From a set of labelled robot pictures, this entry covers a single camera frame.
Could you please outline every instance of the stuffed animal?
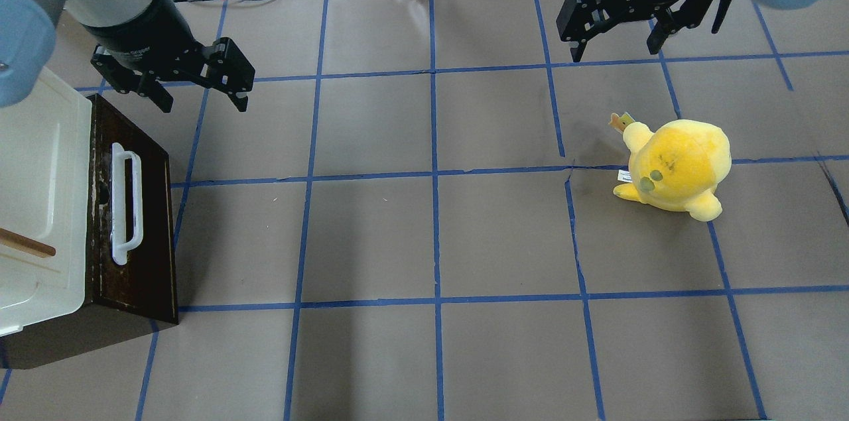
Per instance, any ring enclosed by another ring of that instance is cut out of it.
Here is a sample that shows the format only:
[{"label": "stuffed animal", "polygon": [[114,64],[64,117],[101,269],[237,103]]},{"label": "stuffed animal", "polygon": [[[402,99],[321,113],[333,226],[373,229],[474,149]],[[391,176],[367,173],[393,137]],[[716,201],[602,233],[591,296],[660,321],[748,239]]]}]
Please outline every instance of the stuffed animal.
[{"label": "stuffed animal", "polygon": [[622,131],[631,150],[631,182],[613,189],[624,200],[664,210],[689,212],[697,221],[712,221],[722,213],[713,195],[731,170],[728,137],[715,125],[677,119],[651,132],[625,113],[610,125]]}]

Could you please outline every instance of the yellow plush toy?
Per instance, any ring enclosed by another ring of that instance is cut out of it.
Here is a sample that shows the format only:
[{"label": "yellow plush toy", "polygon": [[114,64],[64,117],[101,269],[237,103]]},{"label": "yellow plush toy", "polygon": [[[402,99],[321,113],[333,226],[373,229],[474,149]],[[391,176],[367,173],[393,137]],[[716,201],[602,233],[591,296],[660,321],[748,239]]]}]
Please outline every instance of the yellow plush toy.
[{"label": "yellow plush toy", "polygon": [[631,182],[616,186],[624,200],[664,210],[689,212],[697,221],[712,221],[722,213],[713,195],[731,170],[728,137],[715,125],[677,119],[651,132],[625,113],[612,115],[610,125],[622,131],[631,150]]}]

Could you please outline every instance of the gray surface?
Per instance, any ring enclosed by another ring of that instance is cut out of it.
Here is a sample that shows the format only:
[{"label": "gray surface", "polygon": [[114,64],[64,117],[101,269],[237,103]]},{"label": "gray surface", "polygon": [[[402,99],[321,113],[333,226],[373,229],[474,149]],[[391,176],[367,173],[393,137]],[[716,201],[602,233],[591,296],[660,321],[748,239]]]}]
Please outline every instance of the gray surface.
[{"label": "gray surface", "polygon": [[756,419],[725,297],[592,303],[609,419]]},{"label": "gray surface", "polygon": [[304,300],[433,295],[430,177],[312,186]]},{"label": "gray surface", "polygon": [[595,419],[580,301],[446,304],[451,419]]},{"label": "gray surface", "polygon": [[268,394],[285,391],[291,320],[279,310],[183,314],[160,332],[143,420],[281,418]]},{"label": "gray surface", "polygon": [[439,182],[442,294],[577,291],[561,172]]},{"label": "gray surface", "polygon": [[775,419],[843,419],[849,412],[849,294],[737,297],[761,397]]},{"label": "gray surface", "polygon": [[730,209],[716,234],[735,287],[849,284],[849,227],[816,163],[738,165],[720,190]]},{"label": "gray surface", "polygon": [[306,310],[292,418],[436,418],[432,306]]},{"label": "gray surface", "polygon": [[[555,64],[570,61],[555,34],[562,1],[540,0]],[[849,52],[839,17],[847,1],[764,15],[780,50]],[[594,64],[554,68],[551,82],[546,68],[440,70],[545,64],[534,3],[434,0],[437,162],[448,171],[436,178],[430,74],[322,78],[318,115],[312,79],[257,82],[247,113],[210,92],[176,250],[182,323],[158,335],[143,419],[279,420],[287,391],[292,420],[440,420],[440,400],[446,420],[760,417],[709,226],[612,195],[628,153],[607,126],[610,113],[630,111],[653,130],[675,118],[660,61],[645,49],[648,25],[600,35],[585,55]],[[258,76],[311,78],[323,7],[230,2],[224,35]],[[181,9],[211,43],[221,4]],[[666,58],[723,58],[670,61],[671,83],[683,116],[722,126],[738,163],[776,158],[734,165],[716,192],[724,213],[714,224],[764,414],[849,418],[849,227],[820,166],[791,161],[826,156],[849,195],[849,64],[847,56],[783,58],[795,87],[787,91],[775,59],[763,57],[753,11],[738,0],[721,34],[703,27],[672,38]],[[427,0],[328,0],[322,73],[427,70],[428,16]],[[60,31],[51,68],[75,86],[99,85],[87,67],[91,42],[69,30]],[[646,62],[598,62],[621,58]],[[105,94],[172,153],[174,180],[183,182],[203,91],[170,90],[170,115]],[[562,167],[573,162],[610,166]],[[555,167],[527,169],[540,165]],[[472,169],[482,170],[459,174]],[[289,176],[297,182],[245,180]],[[182,189],[172,196],[176,216]],[[821,293],[798,293],[810,291]],[[11,373],[0,418],[136,419],[151,340]]]}]

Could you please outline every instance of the blue grid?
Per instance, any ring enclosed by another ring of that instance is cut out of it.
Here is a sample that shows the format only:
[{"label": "blue grid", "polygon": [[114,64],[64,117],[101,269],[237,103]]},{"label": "blue grid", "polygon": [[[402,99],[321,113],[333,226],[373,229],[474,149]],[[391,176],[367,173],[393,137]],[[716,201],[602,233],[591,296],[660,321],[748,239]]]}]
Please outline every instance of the blue grid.
[{"label": "blue grid", "polygon": [[[728,274],[725,271],[724,260],[722,260],[722,252],[719,245],[719,240],[716,237],[716,231],[712,223],[708,223],[707,227],[712,238],[713,247],[718,261],[718,270],[722,275],[724,288],[722,289],[704,289],[704,290],[668,290],[668,291],[648,291],[648,292],[618,292],[618,293],[592,293],[586,288],[584,279],[578,242],[576,238],[576,215],[572,203],[572,195],[570,182],[567,179],[564,185],[565,204],[569,211],[570,230],[572,237],[573,249],[575,251],[576,270],[579,279],[580,292],[577,294],[528,294],[528,295],[498,295],[498,296],[458,296],[458,297],[442,297],[440,293],[440,270],[439,270],[439,177],[440,176],[457,176],[458,174],[511,174],[511,173],[528,173],[528,172],[551,172],[551,171],[567,171],[567,170],[618,170],[624,169],[625,165],[550,165],[536,167],[513,167],[513,168],[482,168],[475,170],[439,170],[437,164],[436,151],[436,77],[442,73],[461,73],[461,72],[481,72],[481,71],[504,71],[504,70],[539,70],[545,68],[549,78],[549,94],[551,97],[552,111],[555,117],[555,127],[557,135],[558,149],[560,155],[564,155],[562,137],[560,133],[560,125],[558,125],[558,109],[556,95],[554,92],[554,80],[552,76],[552,68],[565,67],[583,67],[583,66],[607,66],[607,65],[622,65],[622,64],[660,64],[664,71],[664,77],[667,83],[667,88],[670,91],[671,101],[676,111],[677,117],[682,117],[681,111],[677,106],[677,98],[671,78],[669,76],[667,64],[668,62],[707,62],[707,61],[726,61],[726,60],[750,60],[750,59],[775,59],[779,71],[782,73],[786,86],[789,91],[792,91],[792,83],[789,76],[783,67],[782,60],[786,58],[810,58],[811,56],[847,56],[849,50],[835,50],[834,52],[794,52],[780,53],[777,51],[772,36],[769,33],[767,23],[763,18],[760,9],[755,5],[755,12],[760,20],[764,35],[770,44],[772,53],[770,54],[753,54],[753,55],[730,55],[730,56],[689,56],[688,58],[665,58],[661,52],[658,58],[643,58],[631,60],[610,60],[597,62],[551,62],[548,49],[548,38],[545,32],[543,22],[543,14],[539,0],[534,0],[537,10],[537,18],[539,19],[539,29],[543,38],[543,56],[544,64],[526,64],[526,65],[504,65],[490,67],[473,67],[473,68],[437,68],[436,67],[436,25],[434,25],[434,0],[430,0],[430,68],[426,70],[410,70],[410,71],[387,71],[387,72],[370,72],[370,73],[348,73],[348,74],[322,74],[322,56],[324,55],[324,35],[327,23],[328,0],[324,0],[322,8],[322,29],[319,43],[318,53],[318,68],[315,76],[280,76],[257,78],[257,82],[288,82],[289,80],[315,80],[316,92],[315,102],[313,107],[312,119],[312,134],[310,135],[310,159],[309,169],[306,176],[295,176],[287,178],[263,178],[263,179],[233,179],[233,180],[192,180],[192,170],[194,167],[194,156],[197,152],[198,142],[200,139],[200,131],[203,124],[204,112],[206,112],[206,103],[209,95],[209,90],[204,91],[203,100],[201,101],[200,112],[195,127],[193,145],[188,162],[188,171],[185,181],[173,184],[173,188],[182,188],[182,200],[180,202],[178,217],[175,223],[174,243],[178,243],[180,228],[182,227],[182,218],[185,212],[188,193],[195,186],[225,186],[233,184],[273,184],[287,182],[306,182],[306,201],[304,207],[304,217],[301,227],[300,255],[298,264],[298,278],[296,286],[295,301],[291,303],[266,303],[266,304],[213,304],[213,306],[182,306],[180,312],[232,312],[233,310],[293,310],[293,324],[291,336],[291,349],[289,350],[289,366],[287,375],[287,385],[285,393],[285,419],[291,417],[291,400],[294,385],[294,366],[297,349],[297,334],[300,320],[301,310],[315,310],[340,307],[358,307],[358,306],[434,306],[434,323],[436,324],[436,384],[437,384],[437,412],[440,421],[445,418],[444,406],[444,386],[442,376],[442,304],[471,304],[471,303],[521,303],[534,301],[577,301],[581,300],[583,305],[583,314],[586,328],[586,340],[588,340],[589,359],[592,372],[592,384],[594,384],[594,392],[596,396],[596,405],[598,409],[598,418],[606,419],[604,416],[604,401],[602,396],[602,381],[598,374],[598,363],[596,360],[594,334],[592,333],[592,319],[590,313],[591,300],[627,300],[627,299],[643,299],[643,298],[675,298],[675,297],[704,297],[704,296],[725,296],[730,306],[731,315],[734,321],[734,327],[737,331],[737,337],[740,342],[740,349],[746,364],[746,373],[749,377],[752,394],[755,399],[755,405],[758,415],[761,418],[767,418],[766,410],[761,401],[758,390],[757,381],[755,378],[754,369],[752,367],[751,358],[749,357],[746,347],[746,337],[743,332],[743,327],[740,323],[740,318],[737,315],[735,296],[745,296],[753,294],[794,294],[794,293],[828,293],[828,292],[846,292],[849,291],[849,285],[818,285],[818,286],[797,286],[797,287],[767,287],[767,288],[733,288],[728,280]],[[221,11],[221,19],[218,25],[218,35],[221,37],[224,21],[227,13],[227,1],[224,1]],[[315,145],[316,145],[316,128],[318,128],[318,104],[321,89],[321,81],[324,79],[340,79],[340,78],[363,78],[374,76],[406,76],[407,74],[430,74],[430,91],[431,91],[431,145],[432,145],[432,170],[419,172],[392,172],[379,174],[338,174],[337,176],[313,176]],[[188,86],[190,83],[171,82],[164,83],[163,86],[170,88],[171,86]],[[97,88],[77,88],[78,91],[89,92],[97,91],[102,93],[104,90],[110,89],[105,82],[101,82]],[[849,155],[818,155],[810,157],[797,158],[761,158],[761,159],[734,159],[734,164],[782,164],[791,162],[818,162],[834,160],[849,160]],[[303,302],[301,301],[304,262],[306,255],[306,234],[309,222],[310,195],[312,195],[312,183],[317,180],[355,180],[355,179],[380,179],[380,178],[401,178],[401,177],[430,177],[433,181],[433,218],[434,218],[434,296],[432,298],[415,298],[415,299],[378,299],[378,300],[335,300],[322,302]],[[841,209],[846,215],[846,204],[843,197],[840,195],[834,179],[830,179],[834,195],[841,206]],[[137,407],[136,419],[139,420],[143,415],[145,407],[145,397],[151,369],[157,351],[158,333],[154,333],[151,339],[151,347],[149,348],[148,361],[145,369],[145,378],[143,378],[143,386],[139,395],[139,406]],[[0,385],[0,402],[3,400],[3,394],[9,384],[9,378],[12,370],[6,370],[3,376],[3,384]]]}]

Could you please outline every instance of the white door handle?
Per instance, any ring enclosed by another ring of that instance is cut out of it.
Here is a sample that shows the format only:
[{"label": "white door handle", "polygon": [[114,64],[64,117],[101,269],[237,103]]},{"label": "white door handle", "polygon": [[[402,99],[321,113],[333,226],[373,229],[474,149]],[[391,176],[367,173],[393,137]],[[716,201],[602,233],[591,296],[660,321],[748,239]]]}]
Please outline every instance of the white door handle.
[{"label": "white door handle", "polygon": [[[127,240],[127,188],[124,161],[133,162],[133,238]],[[127,264],[127,252],[137,248],[145,236],[142,213],[142,159],[133,151],[125,151],[112,143],[112,260],[119,266]]]}]

